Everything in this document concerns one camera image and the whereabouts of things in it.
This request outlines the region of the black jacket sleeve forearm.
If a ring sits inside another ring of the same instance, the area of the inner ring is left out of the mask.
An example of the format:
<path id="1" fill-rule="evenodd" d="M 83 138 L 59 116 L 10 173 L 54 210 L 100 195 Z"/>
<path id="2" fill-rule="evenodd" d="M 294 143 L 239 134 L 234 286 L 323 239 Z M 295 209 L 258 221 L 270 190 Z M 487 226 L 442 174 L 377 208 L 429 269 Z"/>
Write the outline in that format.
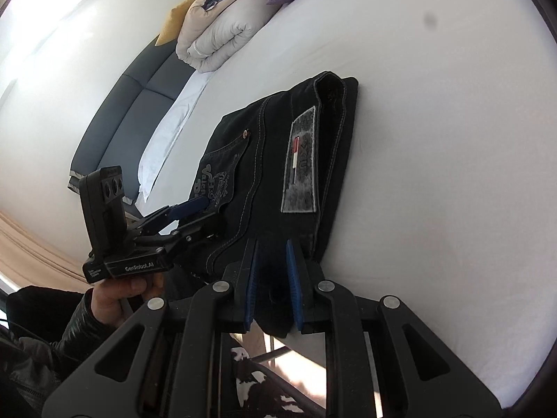
<path id="1" fill-rule="evenodd" d="M 48 397 L 124 320 L 121 300 L 105 285 L 83 295 L 61 335 L 50 341 L 1 329 L 1 415 L 40 417 Z"/>

